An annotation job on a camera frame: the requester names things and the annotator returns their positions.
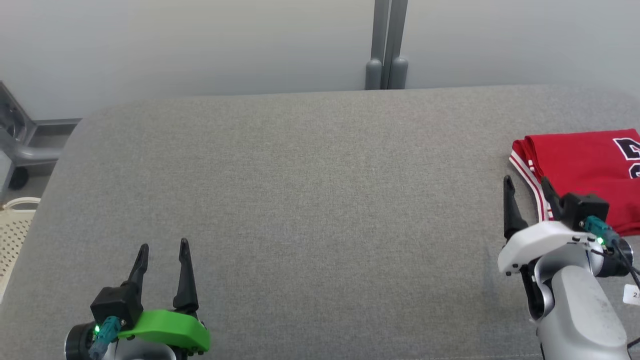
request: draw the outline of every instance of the teal connector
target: teal connector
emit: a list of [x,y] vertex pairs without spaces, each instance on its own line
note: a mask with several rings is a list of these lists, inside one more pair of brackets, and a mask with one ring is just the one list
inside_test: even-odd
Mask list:
[[593,215],[584,220],[582,228],[588,233],[594,234],[599,238],[605,238],[607,236],[607,232],[611,230],[611,226]]
[[120,319],[115,316],[109,316],[99,329],[98,335],[95,336],[95,341],[89,349],[89,356],[92,360],[102,360],[104,354],[107,353],[109,344],[118,338],[122,325],[120,324]]

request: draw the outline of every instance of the wheel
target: wheel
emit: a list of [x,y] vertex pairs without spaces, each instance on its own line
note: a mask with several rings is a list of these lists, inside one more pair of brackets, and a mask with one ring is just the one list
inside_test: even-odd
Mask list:
[[27,185],[29,181],[29,172],[25,167],[17,167],[13,171],[11,175],[11,180],[9,180],[9,189],[11,190],[20,190]]
[[95,322],[82,323],[71,328],[65,340],[66,360],[91,360],[89,349],[93,344]]

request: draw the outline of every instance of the black wire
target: black wire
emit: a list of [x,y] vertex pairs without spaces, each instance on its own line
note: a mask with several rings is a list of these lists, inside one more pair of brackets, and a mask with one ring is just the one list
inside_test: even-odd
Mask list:
[[638,289],[640,289],[640,280],[636,275],[636,270],[634,269],[634,266],[629,262],[627,257],[622,254],[622,250],[620,250],[620,247],[618,246],[618,239],[613,239],[611,241],[611,245],[613,245],[613,248],[618,252],[618,254],[620,254],[620,258],[622,262],[627,267],[627,270],[629,270],[629,272],[631,273],[631,277],[634,278],[634,282],[636,283],[636,286],[638,287]]
[[[618,263],[620,263],[620,264],[624,265],[625,267],[627,267],[627,266],[624,264],[624,262],[622,262],[622,260],[620,260],[620,259],[618,259],[618,258],[615,258],[615,257],[614,257],[614,256],[612,256],[611,254],[605,254],[604,252],[600,252],[600,251],[593,250],[593,249],[591,249],[591,252],[592,252],[592,253],[594,253],[594,254],[600,255],[600,256],[602,256],[603,258],[611,258],[611,259],[613,259],[613,260],[617,261]],[[633,269],[633,271],[634,271],[636,274],[640,275],[640,270],[638,270],[637,268],[635,268],[635,267],[633,267],[633,266],[631,266],[631,269]]]
[[[612,244],[614,244],[614,248],[616,249],[616,251],[618,252],[618,254],[621,254],[620,252],[620,248],[618,247],[617,241],[612,241]],[[605,254],[603,252],[597,251],[597,250],[593,250],[591,249],[591,252],[594,254],[598,254],[600,256],[604,257],[608,257],[608,258],[612,258],[613,260],[625,265],[627,267],[627,270],[629,270],[629,272],[631,273],[631,276],[634,278],[634,281],[636,281],[637,277],[636,274],[640,274],[640,270],[634,268],[633,266],[631,266],[631,269],[629,269],[629,265],[628,261],[627,263],[625,263],[625,261],[616,258],[614,256],[612,256],[611,254]],[[623,258],[624,260],[627,260],[627,258],[625,256],[620,256],[621,258]],[[635,339],[634,341],[631,341],[630,343],[627,344],[627,350],[629,350],[630,348],[638,345],[640,343],[640,338]]]
[[634,341],[631,341],[630,343],[627,344],[627,350],[638,345],[638,343],[640,343],[640,338],[635,339]]

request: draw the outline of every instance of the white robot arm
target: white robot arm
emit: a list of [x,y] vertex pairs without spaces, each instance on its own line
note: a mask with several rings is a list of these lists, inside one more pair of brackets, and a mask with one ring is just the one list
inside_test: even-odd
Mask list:
[[[545,195],[553,197],[550,185]],[[520,217],[510,177],[504,178],[504,236],[498,268],[520,274],[536,323],[545,360],[629,360],[627,333],[595,277],[625,276],[622,257],[633,262],[631,248],[615,249],[595,234],[580,231],[590,216],[606,219],[608,204],[594,196],[568,194],[554,201],[561,221],[527,226]]]

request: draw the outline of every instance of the folded clothing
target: folded clothing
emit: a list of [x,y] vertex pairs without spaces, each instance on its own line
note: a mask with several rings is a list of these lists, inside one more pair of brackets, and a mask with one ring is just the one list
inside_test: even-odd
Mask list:
[[596,194],[609,203],[607,223],[621,235],[640,234],[640,136],[635,129],[531,135],[513,142],[509,158],[529,183],[538,220],[553,220],[540,182],[558,195]]

